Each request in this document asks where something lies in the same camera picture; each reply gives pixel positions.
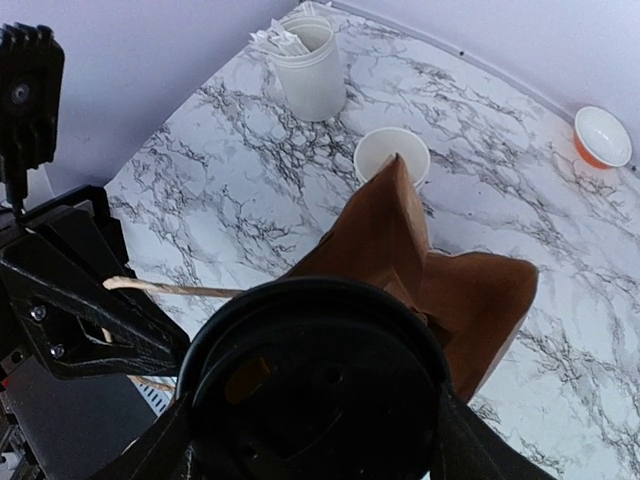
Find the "lavender wall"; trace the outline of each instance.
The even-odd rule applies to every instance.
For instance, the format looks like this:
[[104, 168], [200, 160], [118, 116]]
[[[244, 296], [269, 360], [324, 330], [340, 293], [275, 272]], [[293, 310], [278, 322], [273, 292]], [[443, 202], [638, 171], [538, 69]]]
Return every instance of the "lavender wall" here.
[[110, 180], [180, 104], [296, 0], [2, 0], [0, 22], [45, 24], [65, 65], [55, 192]]

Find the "small bowl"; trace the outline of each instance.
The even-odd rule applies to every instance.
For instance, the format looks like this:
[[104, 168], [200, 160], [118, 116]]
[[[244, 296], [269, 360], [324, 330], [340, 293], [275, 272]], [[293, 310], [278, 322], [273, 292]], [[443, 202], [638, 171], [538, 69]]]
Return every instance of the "small bowl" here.
[[420, 137], [403, 128], [380, 128], [362, 137], [353, 154], [358, 179], [362, 183], [371, 180], [386, 159], [396, 153], [399, 153], [407, 164], [413, 186], [418, 190], [427, 181], [431, 154]]
[[620, 121], [606, 110], [584, 107], [576, 115], [573, 140], [589, 165], [608, 169], [631, 160], [631, 139]]

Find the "white plastic container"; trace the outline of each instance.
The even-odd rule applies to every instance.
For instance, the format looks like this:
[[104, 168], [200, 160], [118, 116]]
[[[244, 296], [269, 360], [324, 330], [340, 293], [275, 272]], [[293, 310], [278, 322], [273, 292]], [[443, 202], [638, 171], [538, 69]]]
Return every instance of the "white plastic container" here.
[[429, 175], [431, 153], [420, 137], [403, 128], [380, 128], [362, 137], [353, 154], [358, 179], [367, 183], [396, 153], [404, 159], [413, 186], [419, 190]]
[[293, 114], [321, 122], [336, 115], [347, 100], [344, 73], [331, 23], [319, 16], [299, 16], [282, 22], [310, 50], [306, 55], [270, 55]]

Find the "marble countertop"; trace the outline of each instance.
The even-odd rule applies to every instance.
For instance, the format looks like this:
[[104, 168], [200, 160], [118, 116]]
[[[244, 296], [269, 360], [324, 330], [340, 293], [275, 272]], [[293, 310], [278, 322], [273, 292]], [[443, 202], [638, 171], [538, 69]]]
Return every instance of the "marble countertop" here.
[[[533, 308], [472, 401], [516, 450], [564, 479], [640, 478], [640, 179], [596, 171], [565, 121], [504, 81], [328, 7], [348, 102], [324, 123], [287, 110], [245, 49], [107, 186], [141, 278], [248, 288], [308, 252], [357, 188], [358, 139], [383, 126], [432, 152], [432, 243], [540, 269]], [[220, 305], [156, 297], [190, 335]]]

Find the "black metal bracket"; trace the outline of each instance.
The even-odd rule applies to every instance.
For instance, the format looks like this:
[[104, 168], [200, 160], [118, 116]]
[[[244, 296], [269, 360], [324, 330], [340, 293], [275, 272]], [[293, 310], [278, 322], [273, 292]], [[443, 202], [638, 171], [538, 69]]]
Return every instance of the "black metal bracket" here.
[[186, 333], [143, 292], [102, 286], [132, 275], [126, 261], [101, 188], [43, 205], [20, 224], [9, 219], [0, 227], [0, 332], [11, 330], [58, 378], [177, 375]]

